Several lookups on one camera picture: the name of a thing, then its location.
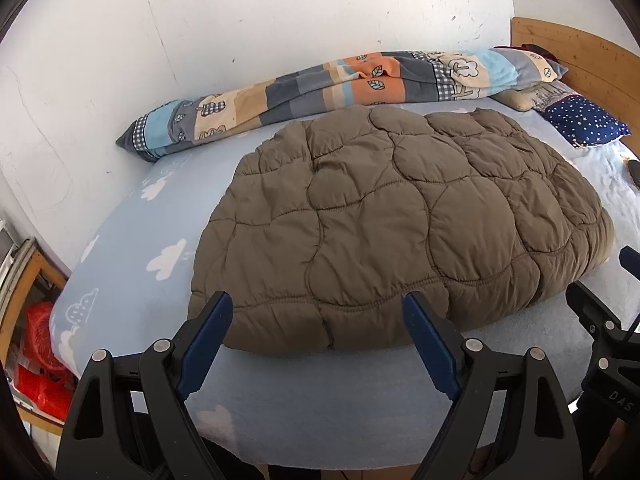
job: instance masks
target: wooden headboard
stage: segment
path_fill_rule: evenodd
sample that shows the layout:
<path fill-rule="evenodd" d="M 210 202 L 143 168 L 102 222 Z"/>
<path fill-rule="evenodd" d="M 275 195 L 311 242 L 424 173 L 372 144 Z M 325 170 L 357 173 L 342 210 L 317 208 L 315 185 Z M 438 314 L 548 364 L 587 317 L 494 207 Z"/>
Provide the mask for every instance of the wooden headboard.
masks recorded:
<path fill-rule="evenodd" d="M 629 125 L 623 142 L 640 156 L 640 57 L 577 28 L 529 18 L 511 20 L 511 44 L 546 48 L 569 72 L 562 78 L 575 91 Z"/>

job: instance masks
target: star pattern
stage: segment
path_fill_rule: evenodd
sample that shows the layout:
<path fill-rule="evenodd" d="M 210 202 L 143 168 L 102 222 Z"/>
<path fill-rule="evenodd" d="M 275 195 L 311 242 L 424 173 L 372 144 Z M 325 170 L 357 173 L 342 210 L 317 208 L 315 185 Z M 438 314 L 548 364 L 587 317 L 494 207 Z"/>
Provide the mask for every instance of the star pattern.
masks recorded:
<path fill-rule="evenodd" d="M 631 134 L 625 123 L 581 95 L 574 94 L 552 104 L 543 117 L 575 148 L 607 144 Z"/>

